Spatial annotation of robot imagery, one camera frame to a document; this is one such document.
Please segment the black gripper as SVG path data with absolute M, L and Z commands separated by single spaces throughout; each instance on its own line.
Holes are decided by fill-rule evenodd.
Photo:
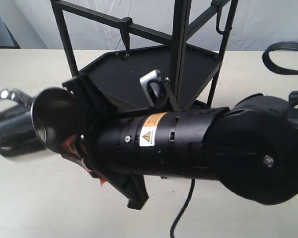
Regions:
M 61 143 L 61 157 L 67 159 L 99 179 L 103 186 L 109 182 L 128 199 L 128 208 L 141 210 L 149 196 L 144 177 L 133 173 L 115 172 L 100 156 L 97 141 L 106 122 L 115 115 L 117 107 L 92 83 L 86 75 L 79 75 L 62 84 L 74 93 L 82 119 L 82 135 L 72 135 Z

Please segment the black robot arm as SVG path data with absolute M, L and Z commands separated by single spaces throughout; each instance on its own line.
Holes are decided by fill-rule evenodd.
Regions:
M 251 95 L 234 108 L 120 113 L 85 75 L 63 83 L 82 124 L 70 141 L 86 170 L 140 210 L 144 177 L 217 180 L 263 205 L 298 195 L 298 91 Z

